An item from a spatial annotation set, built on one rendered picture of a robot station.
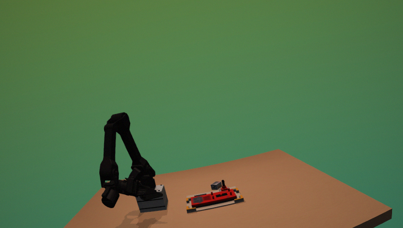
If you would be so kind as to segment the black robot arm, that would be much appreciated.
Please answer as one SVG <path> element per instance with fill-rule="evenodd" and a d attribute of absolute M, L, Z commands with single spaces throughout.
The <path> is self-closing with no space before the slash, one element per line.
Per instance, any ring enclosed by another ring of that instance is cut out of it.
<path fill-rule="evenodd" d="M 104 126 L 104 157 L 100 164 L 99 175 L 101 187 L 105 188 L 101 201 L 109 208 L 114 208 L 121 193 L 120 183 L 122 180 L 119 180 L 118 165 L 115 162 L 116 132 L 120 134 L 133 161 L 131 166 L 132 172 L 128 178 L 136 179 L 142 185 L 149 186 L 151 189 L 156 188 L 155 180 L 153 179 L 155 177 L 155 170 L 140 155 L 129 127 L 129 116 L 125 112 L 113 114 Z M 128 178 L 125 179 L 127 180 Z"/>

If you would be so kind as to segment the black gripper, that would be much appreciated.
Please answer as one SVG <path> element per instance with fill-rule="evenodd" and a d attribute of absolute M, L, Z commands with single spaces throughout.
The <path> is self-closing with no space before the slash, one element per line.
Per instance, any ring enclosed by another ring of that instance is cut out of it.
<path fill-rule="evenodd" d="M 142 200 L 152 200 L 162 197 L 163 194 L 151 189 L 149 186 L 142 185 L 140 181 L 128 178 L 120 183 L 120 192 L 124 195 L 140 197 Z"/>

